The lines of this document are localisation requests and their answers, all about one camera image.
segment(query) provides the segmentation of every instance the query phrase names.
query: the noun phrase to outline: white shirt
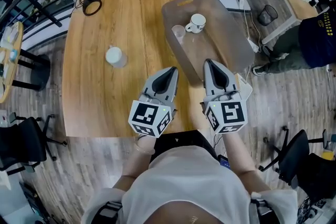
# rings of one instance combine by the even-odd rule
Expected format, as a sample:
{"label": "white shirt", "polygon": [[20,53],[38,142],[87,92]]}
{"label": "white shirt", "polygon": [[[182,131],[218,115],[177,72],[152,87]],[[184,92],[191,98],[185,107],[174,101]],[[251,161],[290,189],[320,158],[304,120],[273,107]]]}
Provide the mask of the white shirt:
{"label": "white shirt", "polygon": [[[298,205],[294,190],[263,191],[253,196],[267,201],[280,223],[296,223]],[[118,212],[118,223],[143,224],[170,201],[191,202],[225,224],[258,223],[249,215],[251,196],[239,178],[198,146],[177,147],[162,153],[127,192],[104,189],[95,195],[82,224],[91,224],[108,201],[113,202],[112,207]]]}

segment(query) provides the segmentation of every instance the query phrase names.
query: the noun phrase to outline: sneaker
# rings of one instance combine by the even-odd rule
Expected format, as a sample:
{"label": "sneaker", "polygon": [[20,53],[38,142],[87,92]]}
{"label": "sneaker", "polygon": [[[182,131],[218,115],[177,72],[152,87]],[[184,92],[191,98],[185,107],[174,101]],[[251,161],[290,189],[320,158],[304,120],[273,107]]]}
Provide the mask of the sneaker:
{"label": "sneaker", "polygon": [[271,57],[271,52],[272,50],[270,48],[268,48],[266,45],[263,45],[263,53],[268,57],[269,61],[276,62],[281,60],[281,56],[277,58]]}
{"label": "sneaker", "polygon": [[256,67],[253,67],[252,68],[252,73],[256,76],[261,76],[261,75],[264,75],[264,74],[267,74],[267,72],[265,72],[263,70],[263,66],[256,66]]}

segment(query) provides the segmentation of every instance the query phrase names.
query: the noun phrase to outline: translucent brown plastic box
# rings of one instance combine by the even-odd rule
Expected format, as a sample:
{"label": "translucent brown plastic box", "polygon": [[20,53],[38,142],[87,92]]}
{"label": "translucent brown plastic box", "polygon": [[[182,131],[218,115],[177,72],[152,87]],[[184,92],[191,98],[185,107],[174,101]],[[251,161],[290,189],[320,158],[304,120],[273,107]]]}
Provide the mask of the translucent brown plastic box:
{"label": "translucent brown plastic box", "polygon": [[[205,16],[205,28],[199,34],[186,32],[180,44],[172,27],[187,25],[195,13]],[[167,42],[192,86],[203,84],[207,58],[223,63],[233,73],[254,62],[244,33],[219,0],[173,0],[163,5],[162,14]]]}

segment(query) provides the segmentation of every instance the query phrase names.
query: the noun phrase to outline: black mesh wastebasket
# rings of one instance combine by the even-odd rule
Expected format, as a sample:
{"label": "black mesh wastebasket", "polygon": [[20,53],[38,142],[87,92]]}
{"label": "black mesh wastebasket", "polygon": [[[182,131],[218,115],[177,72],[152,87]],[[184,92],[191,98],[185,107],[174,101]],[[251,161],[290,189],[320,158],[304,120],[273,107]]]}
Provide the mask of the black mesh wastebasket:
{"label": "black mesh wastebasket", "polygon": [[271,22],[273,22],[276,18],[278,18],[277,11],[270,5],[266,5],[261,13],[258,15],[258,22],[261,25],[267,26]]}

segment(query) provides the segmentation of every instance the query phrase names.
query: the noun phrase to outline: black table base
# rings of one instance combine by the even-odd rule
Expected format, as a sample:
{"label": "black table base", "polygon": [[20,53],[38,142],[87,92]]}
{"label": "black table base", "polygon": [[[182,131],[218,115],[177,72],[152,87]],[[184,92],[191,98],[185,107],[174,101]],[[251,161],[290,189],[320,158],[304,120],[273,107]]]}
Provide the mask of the black table base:
{"label": "black table base", "polygon": [[12,86],[31,89],[35,91],[42,91],[49,80],[50,76],[50,61],[46,54],[39,56],[33,55],[25,50],[20,51],[20,56],[33,60],[32,63],[22,60],[18,64],[31,69],[30,83],[13,80]]}

